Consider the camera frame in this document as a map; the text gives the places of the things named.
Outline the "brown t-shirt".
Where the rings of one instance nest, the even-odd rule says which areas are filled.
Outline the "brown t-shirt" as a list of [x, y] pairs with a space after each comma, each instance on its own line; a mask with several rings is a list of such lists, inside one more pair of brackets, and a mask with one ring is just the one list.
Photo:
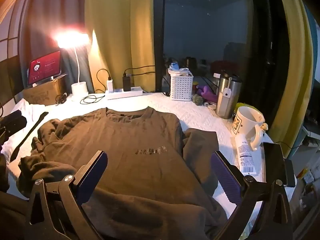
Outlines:
[[107, 154], [107, 168], [83, 205], [104, 238], [214, 239], [227, 222], [213, 198], [216, 133], [183, 130], [172, 113], [102, 108], [52, 119], [39, 128], [31, 147], [19, 163], [17, 188], [24, 196], [36, 180], [60, 181], [96, 152]]

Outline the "white power strip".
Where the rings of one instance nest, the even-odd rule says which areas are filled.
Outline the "white power strip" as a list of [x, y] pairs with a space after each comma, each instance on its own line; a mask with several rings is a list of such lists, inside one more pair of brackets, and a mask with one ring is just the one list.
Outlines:
[[113, 92], [105, 92], [105, 96], [108, 100], [141, 96], [142, 94], [143, 90], [141, 87], [131, 87], [130, 91], [124, 91], [120, 88], [114, 89]]

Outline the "black charger adapter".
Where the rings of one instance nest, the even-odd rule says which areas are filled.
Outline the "black charger adapter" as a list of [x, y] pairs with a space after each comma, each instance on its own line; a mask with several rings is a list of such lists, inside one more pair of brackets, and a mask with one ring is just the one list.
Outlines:
[[123, 74], [123, 91], [128, 92], [131, 90], [131, 77], [126, 73]]

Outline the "yellow curtain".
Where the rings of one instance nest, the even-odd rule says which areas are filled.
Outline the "yellow curtain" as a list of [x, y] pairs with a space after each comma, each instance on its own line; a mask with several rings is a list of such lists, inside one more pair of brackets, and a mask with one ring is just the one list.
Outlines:
[[85, 26], [94, 91], [123, 86], [124, 72], [146, 92], [156, 89], [153, 0], [85, 0]]

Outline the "steel thermos bottle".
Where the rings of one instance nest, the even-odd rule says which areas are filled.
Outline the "steel thermos bottle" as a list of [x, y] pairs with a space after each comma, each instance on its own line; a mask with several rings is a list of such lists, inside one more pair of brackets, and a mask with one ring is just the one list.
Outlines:
[[242, 80], [235, 74], [228, 74], [223, 71], [219, 79], [218, 100], [216, 114], [223, 118], [231, 118], [242, 86]]

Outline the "white tube with barcode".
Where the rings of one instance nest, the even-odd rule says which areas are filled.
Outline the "white tube with barcode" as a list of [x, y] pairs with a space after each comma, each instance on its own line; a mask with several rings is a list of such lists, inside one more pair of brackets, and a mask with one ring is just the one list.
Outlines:
[[244, 134], [235, 137], [239, 170], [243, 175], [255, 176], [257, 174], [251, 149]]

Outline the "white desk lamp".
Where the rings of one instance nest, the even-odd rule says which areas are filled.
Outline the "white desk lamp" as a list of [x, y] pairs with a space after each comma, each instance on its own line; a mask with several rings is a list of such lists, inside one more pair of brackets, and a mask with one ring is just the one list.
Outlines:
[[77, 65], [77, 80], [71, 85], [72, 95], [76, 98], [84, 98], [88, 95], [88, 89], [85, 81], [80, 81], [80, 62], [77, 53], [77, 48], [85, 47], [89, 43], [89, 36], [75, 29], [67, 29], [63, 32], [57, 33], [54, 40], [60, 49], [72, 50], [75, 55]]

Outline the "brown cardboard box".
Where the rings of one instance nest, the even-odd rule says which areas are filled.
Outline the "brown cardboard box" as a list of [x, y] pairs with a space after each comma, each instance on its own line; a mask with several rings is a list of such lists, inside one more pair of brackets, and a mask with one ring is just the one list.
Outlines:
[[34, 105], [54, 105], [59, 96], [67, 91], [65, 79], [66, 75], [60, 75], [51, 81], [24, 89], [23, 98]]

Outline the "white plastic basket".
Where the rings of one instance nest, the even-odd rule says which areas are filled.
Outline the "white plastic basket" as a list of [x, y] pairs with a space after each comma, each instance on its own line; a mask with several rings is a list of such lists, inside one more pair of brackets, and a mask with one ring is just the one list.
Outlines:
[[170, 75], [170, 98], [175, 101], [191, 101], [193, 75], [188, 68], [168, 69]]

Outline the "white folded cloth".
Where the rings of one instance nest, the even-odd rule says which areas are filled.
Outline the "white folded cloth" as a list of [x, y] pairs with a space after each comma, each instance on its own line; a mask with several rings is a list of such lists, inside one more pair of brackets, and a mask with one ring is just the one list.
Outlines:
[[8, 163], [16, 160], [20, 148], [49, 114], [44, 105], [30, 105], [22, 99], [6, 116], [1, 117], [1, 152]]

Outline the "purple plush toy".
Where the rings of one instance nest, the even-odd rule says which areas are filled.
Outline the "purple plush toy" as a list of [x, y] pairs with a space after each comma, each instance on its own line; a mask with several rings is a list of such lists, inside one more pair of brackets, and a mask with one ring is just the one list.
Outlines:
[[218, 96], [212, 92], [211, 88], [208, 85], [198, 85], [197, 95], [201, 96], [204, 100], [209, 102], [217, 103], [218, 101]]

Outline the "red screen tablet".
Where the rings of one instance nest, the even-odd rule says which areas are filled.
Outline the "red screen tablet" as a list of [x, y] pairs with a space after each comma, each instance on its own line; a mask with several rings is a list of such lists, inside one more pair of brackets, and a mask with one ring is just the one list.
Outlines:
[[60, 74], [60, 60], [60, 51], [55, 51], [31, 61], [28, 72], [28, 85], [33, 85], [34, 83]]

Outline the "white cartoon mug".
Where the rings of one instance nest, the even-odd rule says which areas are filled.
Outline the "white cartoon mug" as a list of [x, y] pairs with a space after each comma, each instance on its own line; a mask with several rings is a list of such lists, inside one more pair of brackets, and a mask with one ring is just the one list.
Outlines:
[[256, 151], [262, 143], [266, 131], [268, 131], [268, 124], [262, 113], [248, 106], [240, 106], [237, 109], [232, 133], [235, 136], [243, 134], [246, 139], [249, 139], [253, 151]]

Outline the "white charger adapter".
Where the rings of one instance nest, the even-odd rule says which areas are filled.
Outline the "white charger adapter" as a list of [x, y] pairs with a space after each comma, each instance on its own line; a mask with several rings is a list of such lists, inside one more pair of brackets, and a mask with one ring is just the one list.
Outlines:
[[113, 91], [114, 91], [114, 89], [113, 89], [113, 80], [112, 79], [108, 79], [106, 85], [107, 85], [107, 91], [109, 93], [113, 93]]

